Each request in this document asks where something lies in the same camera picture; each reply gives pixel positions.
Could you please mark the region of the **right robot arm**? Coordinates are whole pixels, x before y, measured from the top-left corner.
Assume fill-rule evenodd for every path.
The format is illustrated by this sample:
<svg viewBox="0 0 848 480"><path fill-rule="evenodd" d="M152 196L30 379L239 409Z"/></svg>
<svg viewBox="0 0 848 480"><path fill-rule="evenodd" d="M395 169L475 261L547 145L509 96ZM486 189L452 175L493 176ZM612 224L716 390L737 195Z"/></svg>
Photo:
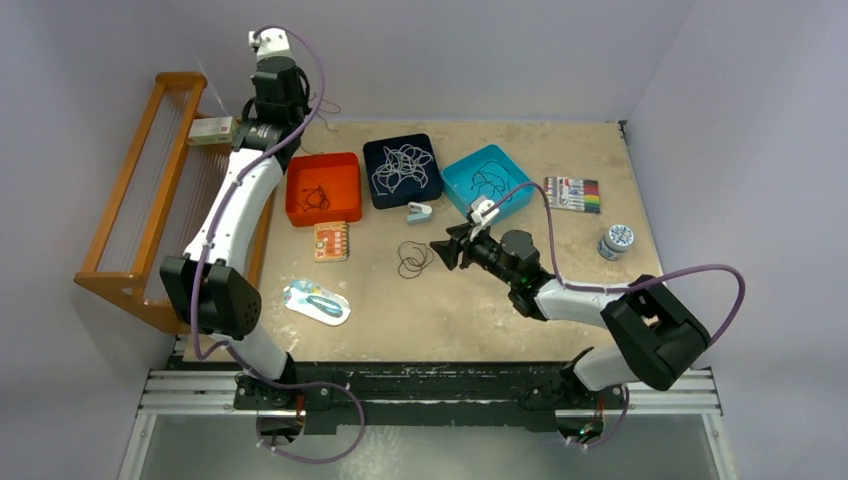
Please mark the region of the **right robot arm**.
<svg viewBox="0 0 848 480"><path fill-rule="evenodd" d="M540 321L569 320L606 329L612 344L581 352L565 368L564 399L584 407L611 386L642 382L668 390L707 350L703 324L650 275L632 284L565 287L541 265L530 233L509 230L494 239L469 223L449 227L430 248L454 270L477 265L505 283L521 315Z"/></svg>

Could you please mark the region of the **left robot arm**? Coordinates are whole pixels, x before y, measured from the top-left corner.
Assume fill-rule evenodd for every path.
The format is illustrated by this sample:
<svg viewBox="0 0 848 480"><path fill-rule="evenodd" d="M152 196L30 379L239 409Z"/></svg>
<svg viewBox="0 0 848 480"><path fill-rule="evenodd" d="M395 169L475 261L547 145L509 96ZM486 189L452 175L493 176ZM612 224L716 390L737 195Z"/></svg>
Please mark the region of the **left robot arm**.
<svg viewBox="0 0 848 480"><path fill-rule="evenodd" d="M310 84L287 56L258 61L255 95L243 109L227 173L199 232L179 256L165 257L160 277L178 318L190 328L199 359L200 335L225 347L257 380L272 408L297 399L298 382L286 372L290 356L260 325L262 298L247 279L249 247L269 197L301 145L311 117Z"/></svg>

